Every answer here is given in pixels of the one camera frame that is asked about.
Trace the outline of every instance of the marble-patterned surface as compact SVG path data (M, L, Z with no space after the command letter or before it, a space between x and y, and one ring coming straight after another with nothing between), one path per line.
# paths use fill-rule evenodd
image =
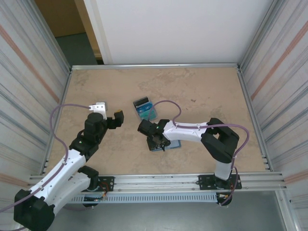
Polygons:
M146 137L137 132L140 120L132 102L148 96L153 102L169 99L182 108L178 122L206 122L217 117L225 123L249 129L249 143L238 154L239 171L264 171L260 150L235 68L176 68L126 70L75 70L65 103L90 105L107 101L107 115L122 109L124 124L108 130L99 150L87 162L100 174L167 174L213 172L215 160L200 143L183 141L179 149L150 152ZM176 106L157 106L159 118L172 119ZM70 144L83 129L87 109L63 109L57 135ZM235 128L240 143L245 132ZM63 157L64 148L54 142L47 171Z

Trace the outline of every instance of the wire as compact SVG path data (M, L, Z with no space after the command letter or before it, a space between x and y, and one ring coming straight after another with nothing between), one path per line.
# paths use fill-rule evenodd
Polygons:
M230 198L232 197L233 193L234 193L234 190L235 190L235 187L236 187L236 184L237 184L237 179L238 179L238 171L237 171L237 168L234 166L234 161L235 161L235 157L236 155L244 148L244 146L248 143L249 141L249 131L247 128L245 128L244 126L241 126L241 125L237 125L237 124L213 124L213 125L205 125L205 126L200 126L200 127L195 127L195 126L182 126L182 125L179 125L175 122L175 119L178 118L181 113L182 113L182 109L181 107L174 101L171 101L171 100L161 100L161 101L158 101L157 103L153 104L153 106L151 107L150 109L150 112L149 112L149 117L148 117L148 120L150 120L150 115L151 115L151 112L152 110L154 109L154 107L156 105L158 105L159 103L164 103L164 102L168 102L168 103L172 103L174 105L176 105L179 109L179 113L173 117L172 119L172 123L174 126L178 127L178 128L187 128L187 129L205 129L205 128L218 128L218 127L235 127L235 128L241 128L243 129L245 132L246 132L246 139L244 141L244 143L234 152L233 154L233 157L232 157L232 164L231 164L231 169L235 168L235 171L236 171L236 182L235 182L235 186L233 188L233 190L231 191L231 194L230 196L223 202L221 203L220 205L223 205L225 204L228 200L230 200Z
M51 114L49 116L49 127L50 127L50 130L52 132L52 135L53 137L59 141L65 148L65 157L64 157L64 162L67 161L67 158L68 158L68 148L66 146L66 144L64 143L63 140L61 140L60 138L58 138L56 136L56 134L54 133L54 128L52 127L52 117L53 117L53 114L55 113L55 111L57 111L59 108L61 107L65 107L65 106L75 106L75 107L81 107L81 108L87 108L89 109L88 106L83 106L83 105L79 105L79 104L74 104L74 103L67 103L67 104L61 104L61 105L58 105L56 106L52 111L51 111ZM6 206L5 208L2 208L0 209L0 213L16 206L16 205L19 205L20 203L24 202L25 200L29 199L31 196L33 196L34 194L38 193L40 190L42 190L52 179L54 179L58 174L59 172L62 170L62 168L65 166L65 163L63 163L59 168L58 170L46 181L42 184L42 188L38 188L36 189L34 192L32 192L31 194L29 194L28 196L24 197L23 199L19 200L19 201L16 201L15 203L11 204L11 205L8 205ZM17 229L17 230L13 230L13 231L18 231L18 230L23 230L25 229L25 227L23 227L22 229Z
M237 171L236 166L234 166L234 169L235 169L235 172L236 172L235 184L234 184L234 186L233 186L233 189L231 190L230 195L227 197L227 199L224 200L222 203L219 203L220 206L224 205L228 200L230 200L230 199L232 198L233 194L234 194L234 191L235 191L235 188L236 188L236 185L237 185L237 180L238 180L238 178L239 178L239 173L238 173L238 171Z
M106 190L107 191L105 191L105 189L104 189L104 187L101 185L101 184L105 184L106 185ZM109 192L109 186L108 186L108 184L106 183L106 182L100 182L100 187L104 190L104 194L105 194L105 196L107 195L107 192Z

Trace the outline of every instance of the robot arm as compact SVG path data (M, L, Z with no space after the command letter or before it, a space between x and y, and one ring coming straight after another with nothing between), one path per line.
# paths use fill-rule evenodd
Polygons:
M15 202L41 189L14 207L16 222L32 231L45 231L72 197L85 189L92 190L98 186L98 171L84 164L98 150L106 131L122 125L124 115L122 111L118 111L114 114L114 119L107 117L104 103L92 105L90 110L94 112L88 115L85 129L78 133L69 146L66 162L64 156L39 183L30 190L20 190L16 194Z
M215 177L227 181L231 173L231 163L239 136L229 127L200 128L205 125L223 124L219 119L211 118L201 124L177 123L161 119L158 124L143 120L138 131L147 136L150 150L170 145L170 141L183 140L202 143L216 160Z

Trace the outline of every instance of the floor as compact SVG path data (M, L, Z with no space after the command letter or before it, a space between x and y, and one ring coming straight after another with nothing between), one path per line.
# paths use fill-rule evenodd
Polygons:
M86 33L57 37L56 40L71 66L97 65Z
M104 204L62 209L49 231L286 231L275 192L237 192L215 203Z
M124 124L107 131L98 151L87 162L100 174L172 174L214 172L216 162L200 143L183 141L182 147L150 152L146 137L137 132L140 120L133 101L148 96L153 102L173 100L182 107L178 122L198 123L216 117L224 123L240 124L250 131L250 140L238 154L235 165L241 172L264 171L260 149L235 68L172 68L74 70L65 103L91 105L107 101L107 116L122 109ZM156 108L160 119L178 113L162 103ZM89 111L66 107L57 135L70 144L83 129ZM246 138L241 129L239 145ZM47 172L63 157L64 149L54 142Z

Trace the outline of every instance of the metal wall panel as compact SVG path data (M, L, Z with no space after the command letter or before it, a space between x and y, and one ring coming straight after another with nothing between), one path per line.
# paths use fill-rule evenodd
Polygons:
M285 1L242 64L274 170L281 171L308 229L308 1Z
M69 66L32 1L0 2L0 207L40 174ZM10 228L13 210L0 214Z

